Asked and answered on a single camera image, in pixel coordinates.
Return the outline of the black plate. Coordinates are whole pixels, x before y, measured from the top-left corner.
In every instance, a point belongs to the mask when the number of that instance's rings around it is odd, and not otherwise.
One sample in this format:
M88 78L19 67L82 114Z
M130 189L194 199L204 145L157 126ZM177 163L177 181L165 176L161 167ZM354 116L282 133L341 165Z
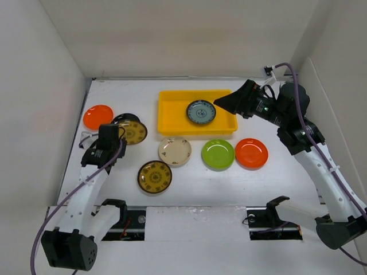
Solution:
M140 122L140 119L135 114L123 113L123 114L117 115L115 118L113 118L113 120L111 121L111 124L119 124L123 121L137 121L137 122Z

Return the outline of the cream plate with drawings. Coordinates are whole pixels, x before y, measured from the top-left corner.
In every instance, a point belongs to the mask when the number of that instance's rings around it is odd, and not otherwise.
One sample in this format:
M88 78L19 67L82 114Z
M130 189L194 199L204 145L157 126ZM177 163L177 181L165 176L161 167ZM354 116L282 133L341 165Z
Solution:
M190 142L181 136L163 139L158 147L159 157L171 166L181 166L188 162L192 155Z

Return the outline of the green plate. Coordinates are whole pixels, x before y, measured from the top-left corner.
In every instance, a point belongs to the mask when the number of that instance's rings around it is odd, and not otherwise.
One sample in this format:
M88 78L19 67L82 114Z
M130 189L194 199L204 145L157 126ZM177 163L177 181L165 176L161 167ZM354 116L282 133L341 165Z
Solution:
M204 163L215 170L229 168L235 160L235 149L226 140L212 139L201 150Z

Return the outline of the orange plate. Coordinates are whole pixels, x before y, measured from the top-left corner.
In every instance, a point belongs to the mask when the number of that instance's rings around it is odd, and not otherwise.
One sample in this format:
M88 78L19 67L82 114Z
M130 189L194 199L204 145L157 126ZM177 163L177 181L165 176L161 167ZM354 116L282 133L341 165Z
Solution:
M109 124L114 118L113 110L107 105L90 107L83 116L84 126L92 131L97 131L102 124Z
M263 167L269 157L267 147L254 138L246 138L239 141L235 146L237 161L246 168L258 169Z

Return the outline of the blue white porcelain plate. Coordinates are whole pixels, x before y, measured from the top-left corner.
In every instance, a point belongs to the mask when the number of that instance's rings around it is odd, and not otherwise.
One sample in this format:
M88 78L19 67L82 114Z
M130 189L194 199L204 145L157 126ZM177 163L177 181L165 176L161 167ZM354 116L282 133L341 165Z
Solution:
M214 120L216 109L212 103L206 100L196 100L188 105L186 115L191 122L204 125Z

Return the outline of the aluminium rail right side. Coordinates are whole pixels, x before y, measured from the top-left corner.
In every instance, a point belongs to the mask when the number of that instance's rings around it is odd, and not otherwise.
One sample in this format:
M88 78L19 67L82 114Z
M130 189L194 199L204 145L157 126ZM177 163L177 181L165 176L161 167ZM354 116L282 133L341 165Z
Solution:
M298 84L298 78L297 75L286 75L284 77L284 83L285 84L291 84L291 85L297 85Z

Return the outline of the front mounting rail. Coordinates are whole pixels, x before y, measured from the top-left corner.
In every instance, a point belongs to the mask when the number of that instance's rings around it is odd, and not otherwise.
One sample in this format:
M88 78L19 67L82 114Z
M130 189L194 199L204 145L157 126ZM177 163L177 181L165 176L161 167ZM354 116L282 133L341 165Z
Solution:
M265 207L147 207L129 209L105 241L237 241L301 239L297 225L274 221Z

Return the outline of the yellow plastic bin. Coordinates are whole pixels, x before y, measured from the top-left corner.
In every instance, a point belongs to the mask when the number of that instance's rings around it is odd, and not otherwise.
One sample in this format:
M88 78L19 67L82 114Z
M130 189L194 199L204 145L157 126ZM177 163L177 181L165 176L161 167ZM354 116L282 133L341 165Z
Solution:
M158 132L163 136L174 135L230 135L237 131L235 115L216 107L216 116L208 124L196 124L186 114L189 104L196 100L213 103L215 99L229 95L230 90L161 91L158 99Z

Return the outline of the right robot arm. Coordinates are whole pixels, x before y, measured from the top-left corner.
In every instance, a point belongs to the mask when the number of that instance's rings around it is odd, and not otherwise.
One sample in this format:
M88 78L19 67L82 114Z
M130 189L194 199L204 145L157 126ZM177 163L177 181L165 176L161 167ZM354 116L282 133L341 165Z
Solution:
M295 83L281 85L277 98L247 80L237 91L214 104L245 119L258 116L278 126L277 136L309 175L326 210L302 207L280 196L266 204L265 219L272 226L291 222L308 228L333 250L366 233L366 204L356 196L332 160L318 127L305 118L310 98Z

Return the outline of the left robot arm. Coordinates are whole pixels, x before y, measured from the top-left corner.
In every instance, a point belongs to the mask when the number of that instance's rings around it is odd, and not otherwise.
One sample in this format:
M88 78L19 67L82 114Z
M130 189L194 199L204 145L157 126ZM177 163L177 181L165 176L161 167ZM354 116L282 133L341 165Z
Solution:
M97 139L85 150L77 187L66 197L67 207L53 230L46 230L41 245L49 265L54 268L89 271L97 256L97 245L114 225L126 224L125 202L102 205L94 214L97 196L113 165L124 157L125 129L117 124L102 124Z

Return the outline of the yellow patterned plate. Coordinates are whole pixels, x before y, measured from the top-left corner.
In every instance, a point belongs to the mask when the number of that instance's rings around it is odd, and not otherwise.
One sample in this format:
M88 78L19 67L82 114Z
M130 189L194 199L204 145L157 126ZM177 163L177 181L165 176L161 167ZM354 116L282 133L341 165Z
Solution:
M166 163L152 160L139 169L137 183L142 191L156 195L168 189L172 178L171 168Z
M119 136L125 138L127 145L139 144L147 136L147 128L139 121L125 120L118 123Z

